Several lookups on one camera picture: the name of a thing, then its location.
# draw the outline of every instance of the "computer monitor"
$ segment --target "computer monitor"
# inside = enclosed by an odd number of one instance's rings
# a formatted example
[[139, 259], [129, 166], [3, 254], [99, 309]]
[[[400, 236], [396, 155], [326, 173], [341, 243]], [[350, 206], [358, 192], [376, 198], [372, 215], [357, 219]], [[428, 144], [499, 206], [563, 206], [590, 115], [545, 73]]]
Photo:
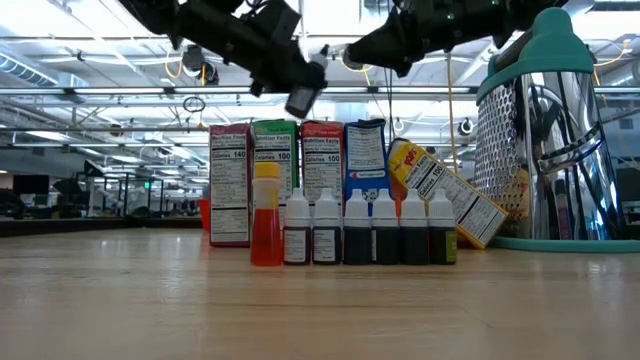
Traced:
[[22, 194], [48, 194], [49, 175], [14, 175], [13, 192]]

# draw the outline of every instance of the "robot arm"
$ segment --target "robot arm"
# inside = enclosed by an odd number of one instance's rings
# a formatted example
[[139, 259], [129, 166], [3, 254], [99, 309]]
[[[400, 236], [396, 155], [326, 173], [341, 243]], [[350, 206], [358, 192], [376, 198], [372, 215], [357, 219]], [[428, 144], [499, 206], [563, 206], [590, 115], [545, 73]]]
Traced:
[[[187, 38], [220, 55], [225, 64], [250, 71], [255, 96], [265, 89], [290, 93], [300, 104], [299, 93], [311, 93], [302, 98], [312, 104], [327, 86], [323, 66], [308, 63], [293, 39], [300, 15], [285, 0], [246, 0], [252, 10], [240, 18], [232, 14], [243, 0], [189, 0], [182, 5], [178, 0], [119, 1], [151, 32], [167, 34], [174, 48]], [[297, 107], [301, 110], [287, 110], [304, 117], [310, 107], [303, 102]]]
[[386, 23], [347, 47], [348, 61], [391, 68], [399, 77], [432, 51], [492, 36], [498, 48], [544, 9], [568, 0], [394, 0]]

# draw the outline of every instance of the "table surface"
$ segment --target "table surface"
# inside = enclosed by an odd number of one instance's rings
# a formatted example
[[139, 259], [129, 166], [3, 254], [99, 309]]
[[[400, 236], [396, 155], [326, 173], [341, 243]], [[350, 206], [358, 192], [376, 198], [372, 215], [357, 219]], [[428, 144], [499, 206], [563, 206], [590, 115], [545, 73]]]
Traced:
[[638, 359], [640, 256], [255, 268], [195, 230], [0, 239], [4, 359]]

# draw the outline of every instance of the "yellow bottle cap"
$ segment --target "yellow bottle cap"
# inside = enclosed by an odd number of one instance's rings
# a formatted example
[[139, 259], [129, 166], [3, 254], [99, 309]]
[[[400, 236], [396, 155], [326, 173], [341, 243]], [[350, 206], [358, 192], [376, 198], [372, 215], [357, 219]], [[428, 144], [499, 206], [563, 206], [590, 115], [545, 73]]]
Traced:
[[256, 163], [256, 178], [270, 177], [280, 179], [280, 164], [278, 163]]

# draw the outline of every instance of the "food coloring bottle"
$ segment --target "food coloring bottle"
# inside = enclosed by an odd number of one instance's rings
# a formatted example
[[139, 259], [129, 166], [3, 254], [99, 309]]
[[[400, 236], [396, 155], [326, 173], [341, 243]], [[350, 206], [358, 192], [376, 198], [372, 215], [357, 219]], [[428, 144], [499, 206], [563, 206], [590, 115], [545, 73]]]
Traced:
[[429, 264], [428, 221], [425, 203], [416, 189], [410, 189], [402, 202], [400, 215], [400, 262], [405, 265]]
[[458, 261], [456, 218], [443, 189], [437, 189], [429, 201], [429, 245], [432, 264], [453, 265]]
[[389, 196], [388, 189], [380, 189], [373, 202], [371, 219], [372, 261], [380, 265], [398, 263], [400, 228], [396, 216], [396, 203]]
[[279, 191], [280, 165], [272, 162], [257, 163], [253, 178], [255, 205], [251, 241], [251, 264], [255, 266], [282, 265]]
[[284, 217], [284, 264], [309, 265], [311, 263], [311, 216], [309, 201], [301, 188], [293, 189], [287, 200]]
[[314, 264], [338, 265], [342, 262], [341, 213], [342, 209], [331, 195], [331, 189], [322, 189], [313, 216]]
[[346, 265], [371, 263], [371, 219], [369, 204], [361, 189], [353, 189], [344, 215], [344, 258]]

